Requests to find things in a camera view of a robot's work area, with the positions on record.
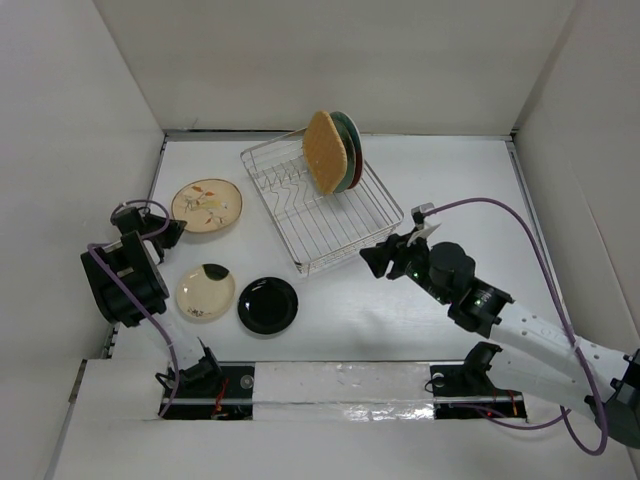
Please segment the beige bird pattern plate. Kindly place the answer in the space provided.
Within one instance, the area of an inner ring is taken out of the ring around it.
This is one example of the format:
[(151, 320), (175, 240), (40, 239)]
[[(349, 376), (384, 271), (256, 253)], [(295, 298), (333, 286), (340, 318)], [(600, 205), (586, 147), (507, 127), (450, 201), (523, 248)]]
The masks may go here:
[(182, 187), (171, 202), (172, 218), (186, 223), (185, 230), (204, 234), (235, 223), (243, 209), (240, 190), (230, 181), (211, 178)]

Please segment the square woven bamboo tray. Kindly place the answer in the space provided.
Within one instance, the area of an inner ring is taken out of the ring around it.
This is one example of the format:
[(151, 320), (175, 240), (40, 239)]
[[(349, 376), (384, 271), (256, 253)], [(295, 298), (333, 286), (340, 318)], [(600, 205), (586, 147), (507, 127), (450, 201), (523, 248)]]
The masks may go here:
[(327, 111), (315, 112), (304, 132), (303, 155), (317, 189), (325, 195), (332, 194), (347, 173), (341, 133)]

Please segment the light green flower plate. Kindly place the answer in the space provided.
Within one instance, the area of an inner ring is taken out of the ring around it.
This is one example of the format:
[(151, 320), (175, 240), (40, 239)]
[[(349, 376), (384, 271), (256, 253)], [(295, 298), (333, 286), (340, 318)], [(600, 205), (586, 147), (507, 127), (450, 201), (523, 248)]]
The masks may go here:
[(355, 147), (354, 147), (351, 135), (349, 134), (348, 128), (337, 117), (332, 116), (332, 120), (341, 138), (341, 141), (345, 148), (345, 152), (347, 156), (346, 172), (342, 180), (334, 190), (335, 193), (341, 193), (350, 187), (354, 179), (355, 169), (356, 169), (356, 154), (355, 154)]

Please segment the red and teal plate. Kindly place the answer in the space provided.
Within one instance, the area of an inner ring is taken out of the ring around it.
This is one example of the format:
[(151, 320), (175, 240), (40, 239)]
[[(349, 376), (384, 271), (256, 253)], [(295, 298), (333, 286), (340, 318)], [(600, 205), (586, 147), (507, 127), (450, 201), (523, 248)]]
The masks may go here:
[(331, 118), (332, 116), (337, 117), (341, 122), (345, 124), (345, 126), (348, 128), (349, 134), (351, 135), (351, 138), (355, 147), (355, 154), (356, 154), (355, 176), (350, 187), (348, 188), (348, 189), (353, 189), (359, 183), (362, 176), (362, 171), (363, 171), (364, 159), (363, 159), (361, 135), (355, 122), (346, 113), (341, 111), (334, 111), (330, 113), (330, 116)]

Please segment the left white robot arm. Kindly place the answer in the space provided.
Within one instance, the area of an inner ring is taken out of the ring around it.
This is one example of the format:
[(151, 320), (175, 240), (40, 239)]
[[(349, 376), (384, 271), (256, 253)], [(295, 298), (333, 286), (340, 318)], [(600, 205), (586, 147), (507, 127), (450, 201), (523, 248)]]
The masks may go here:
[(172, 220), (150, 200), (121, 203), (110, 215), (120, 233), (112, 243), (90, 244), (81, 254), (101, 315), (112, 325), (144, 333), (170, 366), (156, 379), (171, 397), (213, 397), (226, 377), (211, 349), (167, 313), (169, 289), (158, 266), (177, 245), (186, 223)]

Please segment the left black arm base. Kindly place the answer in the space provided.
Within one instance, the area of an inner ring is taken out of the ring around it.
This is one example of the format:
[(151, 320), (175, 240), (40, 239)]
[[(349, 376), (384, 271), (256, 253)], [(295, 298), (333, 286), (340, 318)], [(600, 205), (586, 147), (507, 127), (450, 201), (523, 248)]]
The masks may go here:
[(169, 406), (167, 420), (251, 420), (254, 363), (222, 363), (223, 379), (204, 390), (181, 387)]

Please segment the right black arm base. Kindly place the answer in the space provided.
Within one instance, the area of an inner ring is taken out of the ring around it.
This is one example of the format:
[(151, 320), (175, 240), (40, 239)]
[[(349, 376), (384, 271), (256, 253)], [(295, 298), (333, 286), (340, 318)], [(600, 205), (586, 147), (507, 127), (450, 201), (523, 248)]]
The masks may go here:
[(437, 420), (527, 419), (519, 391), (497, 389), (487, 379), (474, 379), (461, 363), (430, 366), (424, 390), (434, 401)]

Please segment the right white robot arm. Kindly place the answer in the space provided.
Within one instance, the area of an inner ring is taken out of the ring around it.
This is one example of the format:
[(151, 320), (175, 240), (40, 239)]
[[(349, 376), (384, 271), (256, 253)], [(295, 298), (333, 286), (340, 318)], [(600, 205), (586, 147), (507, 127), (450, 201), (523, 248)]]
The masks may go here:
[(530, 393), (583, 415), (608, 437), (639, 446), (639, 355), (612, 350), (518, 305), (475, 274), (475, 262), (452, 242), (391, 235), (360, 256), (377, 278), (405, 276), (447, 307), (448, 317), (482, 340), (467, 355), (462, 381)]

